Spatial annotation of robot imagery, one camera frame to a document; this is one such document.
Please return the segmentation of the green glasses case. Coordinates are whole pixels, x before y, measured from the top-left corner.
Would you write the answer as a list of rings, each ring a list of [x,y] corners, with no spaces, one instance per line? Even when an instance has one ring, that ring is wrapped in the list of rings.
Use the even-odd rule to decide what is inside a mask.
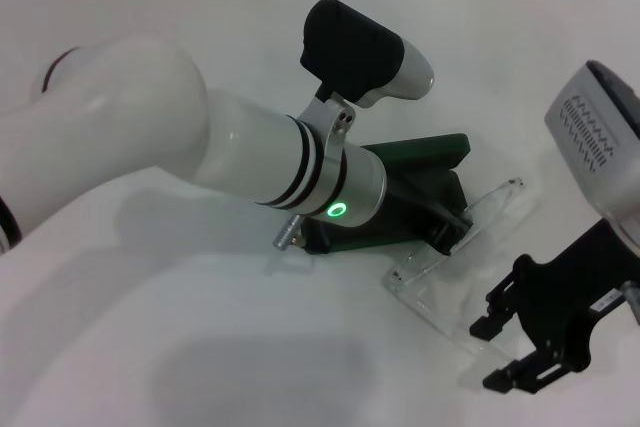
[[[364,148],[380,158],[386,169],[387,179],[390,176],[420,175],[438,190],[440,208],[453,212],[461,212],[467,208],[463,189],[454,171],[470,152],[469,139],[465,134],[371,144]],[[371,220],[353,228],[306,220],[301,227],[303,249],[308,254],[319,255],[384,246],[372,243],[374,238]],[[459,242],[467,233],[459,232]]]

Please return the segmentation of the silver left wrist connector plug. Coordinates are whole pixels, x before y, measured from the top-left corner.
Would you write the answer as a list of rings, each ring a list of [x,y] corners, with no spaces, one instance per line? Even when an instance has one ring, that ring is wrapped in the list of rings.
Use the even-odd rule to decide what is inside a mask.
[[[294,242],[303,221],[304,217],[301,215],[290,217],[276,235],[272,245],[279,251],[286,250]]]

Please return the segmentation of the silver right wrist connector plug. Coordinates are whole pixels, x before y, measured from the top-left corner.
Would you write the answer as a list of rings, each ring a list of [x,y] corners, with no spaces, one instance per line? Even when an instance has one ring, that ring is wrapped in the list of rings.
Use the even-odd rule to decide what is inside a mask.
[[[620,287],[620,291],[629,305],[636,323],[640,326],[640,286],[628,281]]]

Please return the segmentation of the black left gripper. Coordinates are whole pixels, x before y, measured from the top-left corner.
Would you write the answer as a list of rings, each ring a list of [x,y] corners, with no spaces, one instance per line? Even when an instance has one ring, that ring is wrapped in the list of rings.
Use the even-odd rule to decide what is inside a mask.
[[[473,219],[465,210],[440,208],[438,194],[420,175],[390,176],[381,207],[371,220],[372,243],[422,240],[440,254],[450,254],[459,242],[459,232],[467,233]]]

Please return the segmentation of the clear transparent glasses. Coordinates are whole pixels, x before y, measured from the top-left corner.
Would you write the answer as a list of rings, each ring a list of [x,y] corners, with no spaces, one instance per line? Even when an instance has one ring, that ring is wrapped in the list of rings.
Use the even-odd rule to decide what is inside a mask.
[[[509,207],[525,188],[519,177],[502,183],[465,209],[472,225],[450,255],[429,245],[415,247],[382,281],[409,311],[473,358],[468,375],[476,385],[517,352],[506,341],[491,344],[472,337],[469,327],[486,314],[485,296],[505,275],[499,244],[515,221]]]

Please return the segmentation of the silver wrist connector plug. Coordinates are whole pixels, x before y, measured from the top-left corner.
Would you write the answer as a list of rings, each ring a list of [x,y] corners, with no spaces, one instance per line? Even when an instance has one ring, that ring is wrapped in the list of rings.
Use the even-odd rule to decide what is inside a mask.
[[[640,286],[628,281],[620,287],[620,291],[629,305],[636,323],[640,326]]]
[[[294,242],[303,221],[304,217],[301,215],[290,217],[276,235],[272,245],[279,251],[286,250]]]

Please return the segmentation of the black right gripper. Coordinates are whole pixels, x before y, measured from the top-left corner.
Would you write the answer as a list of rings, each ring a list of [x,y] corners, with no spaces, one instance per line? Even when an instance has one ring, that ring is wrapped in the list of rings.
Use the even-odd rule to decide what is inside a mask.
[[[612,290],[640,288],[640,256],[602,219],[553,260],[539,264],[523,255],[485,297],[487,310],[469,334],[491,341],[517,313],[536,350],[482,380],[494,392],[538,392],[591,362],[590,338],[612,311],[592,305]]]

